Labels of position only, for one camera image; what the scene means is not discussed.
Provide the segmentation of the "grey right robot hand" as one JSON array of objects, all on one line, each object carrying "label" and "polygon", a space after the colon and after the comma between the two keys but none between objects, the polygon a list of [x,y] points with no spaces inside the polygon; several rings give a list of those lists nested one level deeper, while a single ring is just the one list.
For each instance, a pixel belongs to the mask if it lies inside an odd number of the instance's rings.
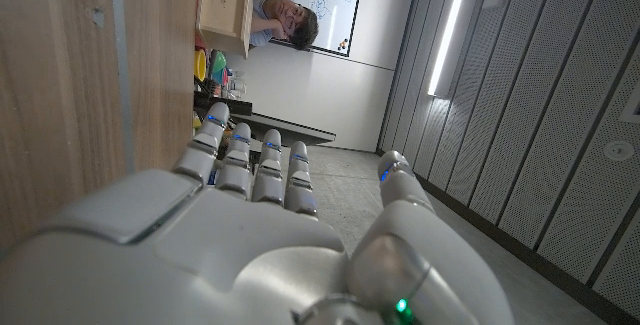
[{"label": "grey right robot hand", "polygon": [[353,252],[317,216],[306,145],[217,102],[169,171],[65,207],[1,262],[5,324],[510,324],[484,259],[385,153]]}]

